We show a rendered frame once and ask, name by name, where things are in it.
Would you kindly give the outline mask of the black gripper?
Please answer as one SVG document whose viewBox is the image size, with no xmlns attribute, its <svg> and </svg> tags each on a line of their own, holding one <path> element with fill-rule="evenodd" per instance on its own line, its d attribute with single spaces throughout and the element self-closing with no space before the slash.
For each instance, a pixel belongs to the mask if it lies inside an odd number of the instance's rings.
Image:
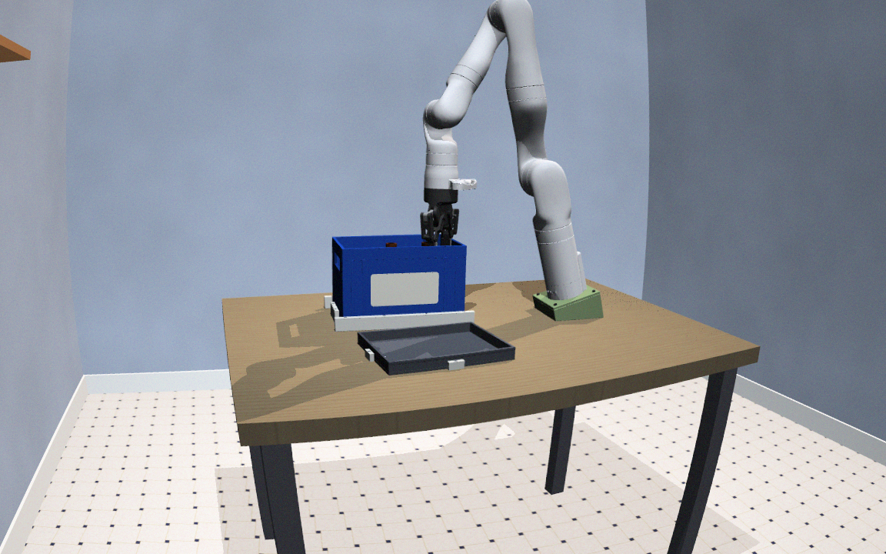
<svg viewBox="0 0 886 554">
<path fill-rule="evenodd" d="M 441 245 L 452 245 L 458 231 L 458 209 L 452 209 L 452 204 L 458 202 L 458 190 L 423 187 L 423 201 L 429 207 L 427 212 L 421 212 L 421 238 L 428 241 L 428 246 L 438 246 L 441 233 Z"/>
</svg>

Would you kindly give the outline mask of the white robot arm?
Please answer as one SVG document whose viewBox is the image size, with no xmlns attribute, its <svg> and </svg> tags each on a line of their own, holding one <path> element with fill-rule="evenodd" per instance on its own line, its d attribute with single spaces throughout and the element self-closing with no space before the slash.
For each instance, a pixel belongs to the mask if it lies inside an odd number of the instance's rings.
<svg viewBox="0 0 886 554">
<path fill-rule="evenodd" d="M 505 27 L 505 28 L 504 28 Z M 483 17 L 477 35 L 456 68 L 447 88 L 423 110 L 428 189 L 476 189 L 477 180 L 458 179 L 458 147 L 452 129 L 468 110 L 472 94 L 490 67 L 497 47 L 507 36 L 505 87 L 512 115 L 521 189 L 534 197 L 532 217 L 539 258 L 549 299 L 570 299 L 586 290 L 581 253 L 571 225 L 571 200 L 565 173 L 546 158 L 544 130 L 546 94 L 541 76 L 534 17 L 527 0 L 496 0 Z"/>
</svg>

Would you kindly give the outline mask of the blue crate with dividers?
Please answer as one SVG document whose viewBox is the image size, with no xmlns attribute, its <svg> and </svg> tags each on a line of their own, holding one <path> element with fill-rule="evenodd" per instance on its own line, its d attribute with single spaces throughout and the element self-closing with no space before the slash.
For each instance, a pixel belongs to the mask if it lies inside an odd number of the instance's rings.
<svg viewBox="0 0 886 554">
<path fill-rule="evenodd" d="M 453 245 L 441 246 L 442 238 L 438 246 L 421 246 L 427 242 L 421 235 L 333 236 L 340 318 L 464 311 L 463 264 Z M 397 248 L 386 248 L 387 242 Z"/>
</svg>

